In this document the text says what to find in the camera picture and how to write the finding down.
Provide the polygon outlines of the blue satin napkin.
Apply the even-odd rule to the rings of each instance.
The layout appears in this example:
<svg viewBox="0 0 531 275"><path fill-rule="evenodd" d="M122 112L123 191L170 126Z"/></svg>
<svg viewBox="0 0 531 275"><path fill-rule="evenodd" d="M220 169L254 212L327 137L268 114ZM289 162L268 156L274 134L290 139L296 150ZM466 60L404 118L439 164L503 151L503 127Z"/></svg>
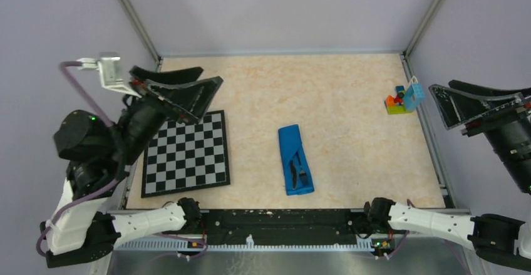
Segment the blue satin napkin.
<svg viewBox="0 0 531 275"><path fill-rule="evenodd" d="M284 174L285 190L288 196L292 195L305 195L315 191L314 183L311 175L311 170L307 162L307 158L304 152L302 143L301 131L298 124L289 125L278 129L279 137L279 150L281 156L282 171ZM296 158L296 152L299 152L302 165L307 173L308 185L303 186L299 178L299 164ZM295 162L298 171L298 183L297 189L292 189L292 178L289 162L293 160Z"/></svg>

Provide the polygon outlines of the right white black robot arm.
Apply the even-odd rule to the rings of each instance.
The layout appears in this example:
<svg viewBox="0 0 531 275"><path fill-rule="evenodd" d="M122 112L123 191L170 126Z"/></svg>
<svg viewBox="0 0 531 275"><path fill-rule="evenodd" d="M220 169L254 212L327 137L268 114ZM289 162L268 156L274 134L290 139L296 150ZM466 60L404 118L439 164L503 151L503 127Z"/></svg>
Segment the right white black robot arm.
<svg viewBox="0 0 531 275"><path fill-rule="evenodd" d="M431 85L446 129L464 125L462 135L483 134L519 190L530 193L530 88L500 90L451 80ZM484 261L530 271L530 221L498 214L450 215L376 197L364 205L375 232L428 234L472 250Z"/></svg>

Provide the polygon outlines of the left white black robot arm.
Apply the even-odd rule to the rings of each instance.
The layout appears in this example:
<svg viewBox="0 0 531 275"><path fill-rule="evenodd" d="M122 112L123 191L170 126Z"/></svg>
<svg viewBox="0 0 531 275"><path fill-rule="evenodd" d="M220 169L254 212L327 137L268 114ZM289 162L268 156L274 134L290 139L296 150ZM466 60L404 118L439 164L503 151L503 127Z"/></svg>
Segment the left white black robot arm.
<svg viewBox="0 0 531 275"><path fill-rule="evenodd" d="M63 76L91 107L75 110L61 122L53 140L68 161L57 209L40 225L38 254L49 268L97 261L141 237L170 231L193 233L201 223L198 203L184 197L146 212L115 215L100 207L128 177L133 165L169 119L185 125L203 119L223 83L219 76L201 79L199 66L177 71L130 70L125 109L113 122L70 73L79 61L59 65Z"/></svg>

